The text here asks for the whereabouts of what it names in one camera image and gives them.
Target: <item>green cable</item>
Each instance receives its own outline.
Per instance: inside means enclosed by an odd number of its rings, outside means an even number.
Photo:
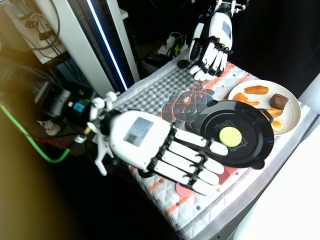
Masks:
[[[63,159],[66,158],[66,156],[69,154],[70,149],[67,148],[64,150],[63,154],[57,158],[57,159],[51,159],[50,157],[48,157],[42,150],[41,148],[36,144],[36,142],[29,136],[28,132],[25,130],[25,128],[14,118],[14,116],[11,115],[11,113],[2,105],[0,104],[0,107],[2,109],[2,111],[4,112],[4,114],[11,120],[11,122],[14,123],[14,125],[16,125],[16,127],[22,132],[24,133],[25,137],[28,139],[28,141],[31,143],[31,145],[34,147],[34,149],[49,163],[52,164],[56,164],[61,162]]]

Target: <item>brown meat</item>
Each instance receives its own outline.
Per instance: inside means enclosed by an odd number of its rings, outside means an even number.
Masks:
[[[233,100],[238,101],[238,102],[243,102],[243,103],[249,104],[251,106],[256,106],[256,105],[260,104],[260,102],[258,102],[258,101],[248,101],[248,98],[241,92],[234,95]]]
[[[268,111],[268,113],[270,113],[270,115],[273,118],[279,117],[284,112],[283,110],[276,109],[276,108],[268,108],[266,110]]]
[[[266,86],[250,86],[244,89],[246,94],[267,94],[269,92],[269,88]]]
[[[273,107],[274,109],[280,109],[283,110],[285,109],[285,106],[287,104],[287,102],[289,101],[289,99],[281,94],[275,94],[272,96],[272,98],[270,99],[270,105],[271,107]]]

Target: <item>white robotic hand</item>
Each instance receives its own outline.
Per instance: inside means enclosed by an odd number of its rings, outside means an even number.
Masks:
[[[202,47],[201,36],[207,38],[207,44],[203,46],[199,60],[189,69],[196,81],[212,80],[215,76],[222,75],[233,44],[231,17],[245,8],[245,5],[237,4],[236,0],[217,0],[214,11],[210,7],[208,15],[198,23],[191,42],[189,59],[193,61],[198,57]]]
[[[136,110],[112,118],[109,145],[129,165],[203,195],[214,191],[219,183],[217,174],[224,172],[220,163],[204,153],[228,154],[228,148],[213,139],[177,129],[157,116]]]

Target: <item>checkered cloth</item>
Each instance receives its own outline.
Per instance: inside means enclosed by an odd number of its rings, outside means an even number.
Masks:
[[[228,63],[221,77],[212,81],[194,81],[187,69],[176,67],[177,61],[181,58],[186,59],[186,54],[171,61],[148,79],[136,83],[136,86],[124,94],[115,108],[121,112],[141,110],[171,123],[178,123],[179,128],[185,129],[191,125],[190,123],[195,120],[207,102],[225,99],[237,84],[258,79]],[[190,107],[187,109],[179,106],[179,101],[183,101],[182,106],[186,105],[186,101],[192,104],[189,104]],[[130,170],[146,195],[181,239],[210,239],[265,188],[272,176],[284,164],[292,149],[297,146],[308,124],[315,118],[315,114],[310,114],[309,107],[302,105],[301,109],[302,117],[297,129],[303,130],[291,131],[277,137],[271,154],[265,160],[264,169],[225,167],[225,173],[219,176],[220,185],[216,186],[211,196],[192,193],[191,196],[182,197],[176,192],[174,182],[158,175],[141,178],[136,168],[130,167]],[[283,148],[288,147],[288,143],[290,149],[284,156],[278,157]]]

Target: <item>black pan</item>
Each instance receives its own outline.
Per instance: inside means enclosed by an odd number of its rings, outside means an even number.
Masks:
[[[227,167],[262,169],[274,145],[272,121],[265,109],[256,109],[240,101],[211,101],[196,118],[194,130],[200,136],[219,141],[221,129],[237,128],[242,134],[242,141],[236,147],[228,147],[227,156],[206,154]]]

